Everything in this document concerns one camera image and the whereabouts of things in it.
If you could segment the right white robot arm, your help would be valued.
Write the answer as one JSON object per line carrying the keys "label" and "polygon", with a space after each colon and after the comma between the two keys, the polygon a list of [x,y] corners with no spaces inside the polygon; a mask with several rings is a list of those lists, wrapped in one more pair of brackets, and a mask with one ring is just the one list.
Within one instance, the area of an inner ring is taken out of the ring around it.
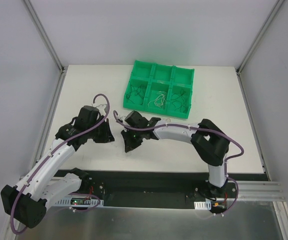
{"label": "right white robot arm", "polygon": [[130,152],[143,143],[143,140],[174,140],[191,144],[203,162],[208,165],[208,182],[199,187],[199,194],[210,200],[222,196],[226,190],[224,158],[229,150],[230,141],[223,137],[223,132],[209,119],[203,119],[192,126],[167,123],[159,117],[150,120],[139,112],[132,111],[120,124],[126,123],[121,131],[125,152]]}

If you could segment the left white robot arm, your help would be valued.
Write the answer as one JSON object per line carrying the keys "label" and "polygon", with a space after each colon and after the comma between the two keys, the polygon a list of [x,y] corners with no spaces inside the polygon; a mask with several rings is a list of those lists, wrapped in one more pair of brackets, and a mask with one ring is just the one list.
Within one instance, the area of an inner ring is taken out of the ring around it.
{"label": "left white robot arm", "polygon": [[100,205],[100,198],[93,194],[91,177],[78,168],[70,170],[54,184],[49,182],[88,140],[100,144],[114,141],[107,119],[109,111],[108,104],[83,106],[78,116],[59,128],[48,151],[31,171],[16,185],[6,185],[1,190],[3,208],[10,216],[10,227],[14,234],[22,233],[15,228],[15,221],[23,224],[25,229],[36,227],[46,212],[66,195],[81,195],[87,200],[94,198],[95,206]]}

